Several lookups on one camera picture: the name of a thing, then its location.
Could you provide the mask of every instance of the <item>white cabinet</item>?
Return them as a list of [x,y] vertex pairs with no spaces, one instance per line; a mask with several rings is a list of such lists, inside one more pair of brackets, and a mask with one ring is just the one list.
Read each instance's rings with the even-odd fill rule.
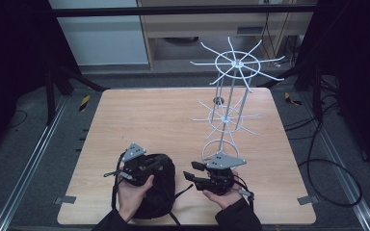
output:
[[[49,0],[53,9],[137,7],[135,0]],[[148,64],[138,16],[58,18],[80,66]]]
[[[257,5],[262,0],[137,0],[140,7]],[[270,4],[317,3],[317,0],[278,0]],[[254,36],[263,39],[266,59],[275,58],[285,36],[304,35],[312,13],[212,13],[142,16],[149,62],[158,38]]]

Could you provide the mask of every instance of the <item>black cable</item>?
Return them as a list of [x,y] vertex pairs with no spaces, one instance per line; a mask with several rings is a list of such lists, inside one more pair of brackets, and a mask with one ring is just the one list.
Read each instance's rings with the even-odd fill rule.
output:
[[325,110],[324,110],[324,112],[323,112],[323,115],[328,115],[330,112],[332,112],[333,111],[333,109],[338,109],[338,103],[333,103],[333,104],[331,104],[331,105],[329,105]]
[[17,124],[15,124],[13,126],[7,127],[7,129],[12,129],[14,127],[17,127],[20,124],[22,124],[24,121],[26,121],[26,118],[28,117],[28,114],[25,111],[23,111],[23,110],[16,110],[16,112],[21,112],[21,113],[25,114],[25,117],[23,117],[22,121],[18,122]]
[[325,163],[329,163],[329,164],[332,164],[336,167],[339,167],[341,168],[342,170],[344,170],[349,176],[351,176],[351,178],[353,178],[354,182],[356,183],[357,185],[357,188],[358,188],[358,198],[355,202],[353,203],[340,203],[340,202],[336,202],[336,201],[333,201],[329,198],[327,198],[325,195],[323,195],[322,193],[320,193],[313,185],[313,182],[312,182],[312,179],[311,179],[311,175],[309,174],[309,172],[307,171],[307,176],[308,176],[308,180],[310,182],[310,185],[311,185],[311,188],[323,199],[325,199],[326,201],[328,201],[329,203],[333,204],[333,205],[336,205],[336,206],[340,206],[340,207],[344,207],[344,208],[351,208],[351,207],[354,207],[356,205],[358,205],[358,203],[361,201],[362,197],[363,197],[363,191],[362,191],[362,186],[359,184],[358,180],[355,178],[355,176],[346,168],[344,168],[342,165],[339,165],[337,164],[336,162],[333,162],[333,161],[330,161],[330,160],[325,160],[325,159],[310,159],[310,160],[307,160],[307,161],[304,161],[302,163],[299,164],[299,167],[304,165],[304,164],[307,164],[309,165],[309,163],[311,162],[325,162]]
[[268,23],[269,23],[269,13],[267,13],[267,18],[266,18],[266,31],[267,31],[267,35],[269,36],[270,44],[272,45],[274,58],[276,58],[276,49],[273,46],[273,40],[272,40],[272,36],[270,36],[269,24]]
[[293,51],[290,58],[290,65],[294,66],[296,65],[296,45],[297,45],[297,37],[294,37],[294,44],[293,44]]
[[[299,164],[299,167],[302,166],[303,164],[306,164],[306,173],[307,173],[307,177],[308,177],[308,182],[311,186],[311,188],[320,196],[322,197],[323,199],[325,199],[326,201],[328,201],[329,203],[333,204],[333,205],[336,205],[336,206],[339,206],[339,207],[344,207],[344,208],[351,208],[351,207],[354,207],[355,205],[357,205],[361,199],[362,199],[362,187],[361,185],[359,184],[359,182],[356,180],[356,178],[354,177],[353,174],[351,174],[351,172],[349,170],[347,170],[346,168],[344,168],[343,166],[335,163],[335,162],[332,162],[332,161],[329,161],[329,160],[324,160],[324,159],[311,159],[311,152],[312,152],[312,148],[314,146],[314,142],[315,142],[315,138],[317,137],[317,134],[319,133],[319,131],[321,130],[321,126],[322,126],[322,122],[318,123],[317,125],[317,128],[316,130],[314,131],[314,134],[312,136],[312,139],[311,139],[311,143],[310,143],[310,147],[308,149],[308,154],[307,154],[307,160],[300,163]],[[329,199],[328,197],[326,197],[325,195],[323,195],[322,193],[320,193],[319,190],[317,190],[317,188],[314,186],[314,183],[312,181],[312,178],[311,178],[311,174],[310,174],[310,163],[311,162],[326,162],[326,163],[330,163],[330,164],[333,164],[337,167],[340,167],[341,169],[343,169],[345,172],[347,172],[347,174],[349,176],[351,176],[354,180],[354,182],[356,182],[357,184],[357,188],[358,188],[358,199],[353,202],[353,203],[340,203],[340,202],[336,202],[336,201],[333,201],[332,199]]]
[[124,178],[121,178],[121,179],[119,180],[119,182],[116,184],[116,187],[118,187],[118,186],[119,186],[119,183],[121,183],[123,180],[124,180]]
[[290,141],[296,141],[296,140],[305,140],[305,139],[310,139],[310,138],[312,138],[312,136],[302,137],[302,138],[288,138],[288,140],[290,140]]
[[306,126],[308,123],[310,123],[310,122],[311,122],[311,121],[313,121],[314,119],[316,119],[316,117],[314,117],[314,118],[312,118],[312,119],[310,119],[310,120],[308,120],[308,121],[306,121],[306,122],[304,122],[304,123],[302,123],[302,124],[300,124],[300,125],[298,125],[298,126],[296,126],[296,127],[292,127],[292,128],[284,129],[284,131],[288,132],[288,131],[293,131],[293,130],[299,129],[299,128],[301,128],[301,127]]
[[269,20],[269,13],[266,13],[266,22],[264,24],[264,28],[263,28],[263,31],[262,31],[261,40],[262,40],[262,47],[264,49],[264,52],[266,52],[267,57],[270,59],[269,53],[267,52],[266,46],[264,45],[264,41],[263,41],[263,39],[264,39],[264,32],[266,31],[268,20]]
[[233,175],[235,176],[236,178],[238,178],[239,180],[241,180],[243,182],[243,184],[246,186],[246,188],[248,187],[248,184],[246,184],[246,182],[238,175]]
[[120,169],[119,165],[121,165],[121,160],[122,160],[122,157],[124,156],[124,154],[125,154],[125,152],[123,152],[123,153],[121,153],[121,155],[119,155],[119,160],[117,161],[116,170],[112,171],[112,172],[105,173],[103,175],[104,177],[111,176],[111,175],[114,175],[114,176],[119,175],[119,173],[121,172],[121,169]]
[[[283,31],[284,30],[284,27],[285,27],[285,25],[286,25],[286,22],[287,22],[287,17],[288,17],[288,15],[289,15],[290,13],[287,13],[287,16],[286,16],[286,18],[284,19],[284,23],[283,23],[283,26],[281,27],[281,31]],[[280,43],[280,40],[281,40],[281,37],[278,37],[278,40],[277,40],[277,44],[279,44]]]
[[290,40],[290,36],[287,36],[286,42],[284,43],[284,48],[283,48],[283,56],[286,56],[286,50],[287,50],[287,44]]
[[234,179],[232,179],[232,181],[233,181],[233,183],[235,183],[236,185],[239,185],[240,187],[242,187],[242,189],[244,189],[246,192],[248,192],[248,191],[249,191],[249,190],[248,190],[248,186],[246,186],[246,185],[244,185],[244,184],[242,184],[242,183],[240,183],[239,181],[234,180]]
[[315,119],[315,117],[305,118],[305,119],[299,120],[299,121],[297,121],[297,122],[293,122],[293,123],[290,123],[290,124],[286,124],[286,125],[284,125],[283,127],[292,126],[292,125],[295,125],[295,124],[298,124],[298,123],[301,123],[301,122],[304,122],[304,121],[314,120],[314,119]]

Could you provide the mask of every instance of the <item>wooden table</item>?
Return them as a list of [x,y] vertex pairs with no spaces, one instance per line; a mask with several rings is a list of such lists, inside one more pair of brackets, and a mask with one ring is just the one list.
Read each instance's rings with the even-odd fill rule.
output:
[[[244,92],[244,88],[236,88],[232,102],[235,104]],[[198,100],[212,107],[214,96],[215,89],[104,91],[66,192],[76,200],[62,205],[58,222],[97,224],[110,212],[114,177],[104,178],[103,174],[115,170],[119,155],[131,142],[146,148],[147,154],[166,153],[172,158],[178,192],[190,185],[184,170],[207,177],[206,172],[192,169],[191,162],[201,161],[203,147],[219,139],[220,133],[206,140],[213,127],[190,118],[207,118],[209,110]],[[243,115],[259,115],[243,121],[243,126],[258,136],[243,129],[233,134],[241,158],[247,161],[236,170],[255,194],[257,216],[263,224],[313,223],[312,205],[300,205],[297,200],[307,191],[270,91],[253,89]],[[179,196],[173,206],[182,224],[216,224],[214,216],[219,211],[220,207],[195,187]],[[132,222],[174,225],[169,216]]]

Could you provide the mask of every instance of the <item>metal rod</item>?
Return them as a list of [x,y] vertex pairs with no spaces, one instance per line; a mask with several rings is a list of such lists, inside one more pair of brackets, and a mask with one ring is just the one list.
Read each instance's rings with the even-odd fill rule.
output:
[[[251,85],[251,78],[249,79],[248,84],[249,84],[249,86]],[[242,116],[243,108],[245,107],[246,98],[248,97],[248,93],[249,93],[249,87],[247,87],[247,88],[246,88],[246,90],[245,90],[245,94],[243,95],[243,100],[242,100],[242,104],[240,105],[239,117],[237,118],[235,131],[236,131],[236,130],[237,130],[237,128],[239,127],[240,118],[241,118],[241,116]]]
[[227,124],[227,119],[229,117],[229,108],[231,105],[232,101],[232,94],[233,94],[233,89],[235,88],[235,79],[232,79],[232,85],[230,87],[230,93],[229,93],[229,99],[227,100],[227,107],[226,107],[226,113],[225,113],[225,118],[224,118],[224,128],[222,129],[222,134],[221,134],[221,141],[220,141],[220,151],[224,150],[224,134],[225,134],[225,128]]
[[216,108],[219,107],[217,103],[218,103],[218,98],[221,97],[220,94],[222,94],[222,89],[221,89],[221,92],[219,92],[219,82],[218,82],[216,84],[215,98],[213,99],[214,102],[213,102],[213,109],[212,109],[212,115],[211,115],[211,120],[210,120],[211,123],[213,123],[213,117],[215,116]]
[[55,17],[88,16],[127,16],[162,14],[202,14],[202,13],[308,13],[330,11],[333,6],[317,4],[274,4],[274,5],[222,5],[222,6],[180,6],[180,7],[133,7],[97,9],[56,9],[51,11],[29,11]]

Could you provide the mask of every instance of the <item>white wire spokes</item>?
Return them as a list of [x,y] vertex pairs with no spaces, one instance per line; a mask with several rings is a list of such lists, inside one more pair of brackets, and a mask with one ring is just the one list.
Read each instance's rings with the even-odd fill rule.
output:
[[229,61],[231,61],[231,62],[232,62],[232,60],[231,60],[230,58],[228,58],[228,57],[224,56],[223,54],[219,53],[218,51],[216,51],[216,50],[214,50],[214,49],[211,49],[211,48],[209,48],[209,47],[205,46],[205,45],[203,44],[203,42],[201,42],[200,44],[201,44],[205,49],[210,50],[210,51],[212,51],[213,53],[215,53],[215,54],[217,54],[217,55],[219,55],[219,56],[222,56],[223,58],[225,58],[225,59],[227,59],[227,60],[229,60]]
[[[229,134],[230,136],[232,136],[231,133],[234,133],[234,132],[236,132],[237,130],[239,130],[241,128],[244,129],[245,131],[251,133],[251,134],[258,135],[258,133],[255,133],[252,130],[247,129],[243,126],[243,119],[244,118],[251,118],[251,117],[258,117],[260,115],[240,115],[240,112],[236,109],[236,107],[240,104],[240,101],[237,102],[235,107],[229,107],[229,111],[227,112],[227,116],[226,116],[226,111],[225,111],[225,108],[227,108],[227,106],[225,106],[225,105],[221,104],[219,106],[220,109],[219,109],[219,113],[218,113],[218,110],[213,110],[212,108],[209,108],[208,106],[206,106],[206,104],[202,103],[200,100],[198,100],[198,102],[203,107],[205,107],[207,110],[209,110],[209,115],[207,116],[207,118],[191,118],[191,120],[192,121],[209,121],[213,130],[205,138],[205,140],[209,139],[215,132],[226,133],[226,134]],[[234,124],[235,128],[231,129],[230,126],[229,126],[229,123]]]
[[242,57],[242,59],[240,59],[241,61],[243,61],[251,52],[253,52],[253,50],[255,50],[257,48],[257,46],[260,45],[262,40],[260,40],[257,45],[254,46],[254,48],[251,49],[251,51],[248,52],[248,54],[246,54],[244,57]]
[[284,59],[285,56],[282,56],[281,58],[278,58],[278,59],[273,59],[273,60],[264,60],[264,61],[250,61],[250,62],[244,62],[244,64],[257,64],[257,63],[268,63],[268,62],[276,62],[276,61],[280,61],[282,59]]
[[236,108],[239,106],[240,102],[242,102],[243,98],[239,99],[239,101],[236,103],[236,105],[234,107],[231,108],[229,114],[232,114]]
[[[270,79],[273,79],[273,80],[277,80],[277,81],[282,81],[284,79],[279,79],[279,78],[276,78],[276,77],[273,77],[273,76],[270,76],[268,74],[265,74],[263,72],[260,71],[260,68],[261,68],[261,63],[268,63],[268,62],[276,62],[276,61],[280,61],[282,59],[284,59],[284,57],[281,57],[279,59],[271,59],[271,60],[263,60],[263,61],[259,61],[253,54],[252,52],[261,44],[262,40],[260,40],[255,46],[254,48],[252,48],[248,53],[247,52],[243,52],[243,51],[235,51],[234,48],[233,48],[233,45],[230,41],[230,37],[227,38],[227,41],[229,43],[229,46],[230,46],[230,51],[225,51],[223,53],[220,53],[212,48],[209,48],[208,46],[204,45],[203,42],[201,42],[200,44],[203,46],[203,48],[217,54],[217,58],[215,60],[214,63],[204,63],[204,64],[198,64],[198,63],[194,63],[194,62],[191,62],[191,64],[194,64],[194,65],[214,65],[218,71],[222,74],[221,76],[218,77],[218,79],[212,83],[210,83],[210,85],[214,85],[216,84],[219,80],[223,79],[224,77],[229,77],[229,78],[233,78],[233,79],[242,79],[243,82],[245,83],[246,87],[249,89],[249,91],[251,92],[251,89],[248,85],[248,82],[247,82],[247,79],[250,79],[254,76],[256,76],[257,74],[260,74],[264,77],[268,77]],[[245,59],[249,57],[251,59],[253,59],[253,61],[246,61],[245,62]],[[257,64],[257,66],[252,66],[252,67],[249,67],[249,64]],[[230,65],[230,68],[227,70],[227,71],[223,71],[219,68],[219,66],[223,66],[223,65]],[[243,69],[246,69],[246,70],[249,70],[251,72],[250,75],[244,75],[243,74]],[[228,74],[231,70],[237,70],[241,77],[240,76],[236,76],[236,74],[234,75],[230,75]]]

